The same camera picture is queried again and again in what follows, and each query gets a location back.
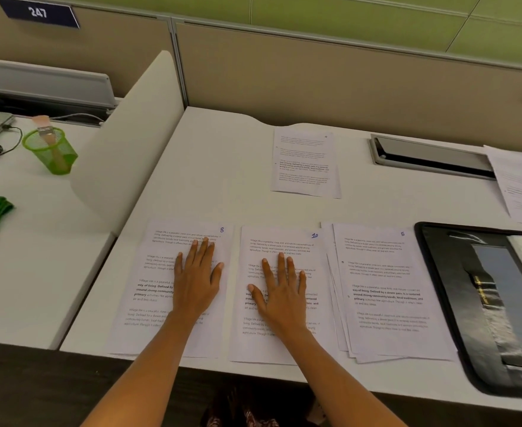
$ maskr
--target green mesh pen holder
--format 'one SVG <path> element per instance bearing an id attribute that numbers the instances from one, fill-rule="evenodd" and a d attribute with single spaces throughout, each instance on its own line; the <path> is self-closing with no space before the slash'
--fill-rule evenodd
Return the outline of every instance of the green mesh pen holder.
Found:
<path id="1" fill-rule="evenodd" d="M 53 128 L 55 144 L 49 144 L 42 138 L 37 130 L 31 131 L 23 137 L 22 144 L 26 150 L 30 150 L 55 175 L 65 175 L 71 172 L 71 166 L 77 158 L 77 153 L 67 142 L 65 132 L 60 128 Z"/>

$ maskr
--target desk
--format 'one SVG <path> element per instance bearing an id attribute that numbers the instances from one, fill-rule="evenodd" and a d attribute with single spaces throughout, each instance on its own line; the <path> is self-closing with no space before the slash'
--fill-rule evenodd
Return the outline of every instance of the desk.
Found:
<path id="1" fill-rule="evenodd" d="M 412 226 L 426 220 L 522 229 L 508 216 L 494 181 L 374 165 L 368 132 L 298 127 L 334 131 L 343 199 L 271 192 L 273 127 L 246 115 L 188 107 L 61 349 L 105 354 L 132 259 L 152 218 L 233 222 L 236 227 L 231 265 L 224 271 L 229 287 L 222 355 L 183 358 L 181 365 L 295 381 L 305 380 L 297 366 L 228 361 L 240 226 L 318 228 L 322 220 Z M 405 359 L 358 365 L 346 356 L 340 362 L 374 392 L 522 410 L 522 399 L 480 393 L 458 363 Z"/>
<path id="2" fill-rule="evenodd" d="M 34 124 L 16 118 L 26 134 Z M 56 123 L 81 154 L 97 128 Z M 5 149 L 18 133 L 0 135 Z M 0 157 L 0 196 L 15 209 L 0 222 L 0 343 L 55 349 L 114 237 L 71 191 L 21 145 Z"/>

